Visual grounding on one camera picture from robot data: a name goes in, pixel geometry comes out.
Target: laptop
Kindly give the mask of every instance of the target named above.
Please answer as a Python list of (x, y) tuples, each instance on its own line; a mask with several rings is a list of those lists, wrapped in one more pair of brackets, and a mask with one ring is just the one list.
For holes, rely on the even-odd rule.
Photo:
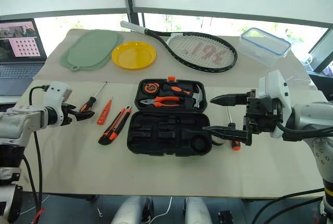
[(22, 95), (45, 61), (34, 19), (0, 21), (0, 95)]

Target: yellow plastic plate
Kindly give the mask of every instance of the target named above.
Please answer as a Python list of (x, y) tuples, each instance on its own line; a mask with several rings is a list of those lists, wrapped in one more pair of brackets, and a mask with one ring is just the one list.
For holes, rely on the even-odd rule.
[(156, 58), (153, 46), (144, 42), (128, 42), (120, 44), (111, 54), (112, 60), (124, 69), (142, 69)]

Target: green silicone mat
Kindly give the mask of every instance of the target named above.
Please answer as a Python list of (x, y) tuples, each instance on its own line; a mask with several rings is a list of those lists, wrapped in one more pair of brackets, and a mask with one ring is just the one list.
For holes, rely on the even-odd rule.
[(122, 35), (114, 31), (88, 31), (60, 57), (60, 64), (72, 71), (99, 69), (122, 40)]

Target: tool box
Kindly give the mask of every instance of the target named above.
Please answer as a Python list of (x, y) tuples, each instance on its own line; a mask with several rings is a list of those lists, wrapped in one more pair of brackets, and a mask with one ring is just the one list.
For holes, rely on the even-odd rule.
[(145, 79), (135, 97), (127, 146), (135, 154), (162, 156), (204, 155), (212, 148), (211, 135), (202, 130), (209, 119), (203, 84), (197, 81)]

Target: table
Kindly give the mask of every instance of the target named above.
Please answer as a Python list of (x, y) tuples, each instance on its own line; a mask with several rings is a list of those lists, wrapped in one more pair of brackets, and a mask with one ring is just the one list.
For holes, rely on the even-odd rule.
[[(172, 70), (179, 79), (203, 82), (209, 100), (221, 94), (248, 92), (249, 89), (257, 87), (260, 76), (271, 70), (239, 55), (238, 64), (228, 72), (202, 73), (189, 69), (167, 56), (154, 39), (133, 32), (124, 33), (125, 42), (133, 39), (147, 40), (157, 49), (158, 58), (151, 67), (137, 72), (127, 71), (119, 69), (110, 62), (93, 74), (89, 72), (72, 74), (56, 62), (58, 55), (56, 52), (62, 51), (61, 46), (66, 44), (64, 41), (58, 46), (58, 50), (50, 55), (44, 68), (37, 74), (38, 80), (33, 81), (19, 100), (19, 105), (26, 105), (28, 91), (32, 86), (49, 84), (49, 80), (61, 80), (73, 88), (68, 103), (80, 107), (101, 86), (102, 81), (111, 82), (99, 94), (98, 101), (94, 105), (97, 114), (93, 118), (82, 122), (73, 121), (68, 126), (47, 128), (38, 132), (43, 162), (44, 192), (261, 198), (279, 197), (323, 186), (312, 152), (304, 142), (271, 139), (268, 133), (253, 135), (252, 146), (242, 145), (240, 152), (234, 152), (226, 143), (221, 147), (214, 146), (204, 156), (154, 157), (135, 155), (128, 150), (126, 146), (130, 122), (128, 120), (112, 144), (99, 145), (97, 140), (106, 128), (96, 124), (102, 108), (113, 96), (112, 109), (106, 124), (110, 123), (120, 108), (127, 104), (133, 105), (133, 112), (136, 112), (134, 97), (141, 79), (163, 78), (170, 75), (168, 72)], [(227, 41), (237, 46), (237, 39), (228, 38)], [(163, 67), (169, 62), (172, 63), (173, 69), (166, 71)], [(277, 67), (280, 69), (285, 67), (281, 70), (285, 78), (288, 78), (288, 75), (293, 76), (288, 81), (293, 104), (325, 101), (322, 92), (309, 86), (307, 82), (304, 83), (310, 79), (292, 54), (279, 61)], [(35, 91), (34, 103), (37, 105), (43, 103), (43, 93)], [(241, 128), (245, 107), (231, 107), (230, 113), (237, 127)], [(225, 108), (221, 106), (209, 104), (204, 114), (210, 118), (211, 125), (228, 124)], [(33, 169), (35, 184), (38, 185), (37, 158), (32, 138), (25, 155)], [(25, 190), (31, 190), (24, 167), (19, 184)]]
[[(31, 86), (48, 84), (34, 81)], [(73, 88), (68, 103), (82, 105), (87, 95), (101, 85), (95, 82), (68, 82)], [(133, 105), (136, 84), (108, 84), (95, 105), (100, 112), (110, 96), (113, 106), (110, 122), (119, 109)], [(246, 88), (206, 87), (207, 98), (223, 93), (241, 93)], [(324, 101), (320, 91), (291, 91), (293, 103)], [(25, 93), (19, 104), (27, 103)], [(42, 103), (43, 92), (34, 94)], [(231, 107), (237, 126), (242, 124), (245, 107)], [(225, 109), (210, 104), (204, 112), (212, 125), (227, 125)], [(97, 143), (106, 128), (96, 124), (98, 116), (73, 122), (68, 126), (47, 128), (38, 132), (41, 146), (44, 191), (49, 193), (112, 194), (112, 195), (187, 195), (222, 197), (278, 197), (322, 187), (311, 150), (304, 142), (284, 142), (269, 134), (253, 135), (253, 145), (242, 145), (234, 152), (228, 143), (214, 146), (204, 156), (153, 157), (135, 155), (126, 146), (129, 121), (118, 138), (108, 146)], [(37, 180), (37, 160), (31, 139), (25, 151)], [(29, 190), (26, 170), (20, 184)]]

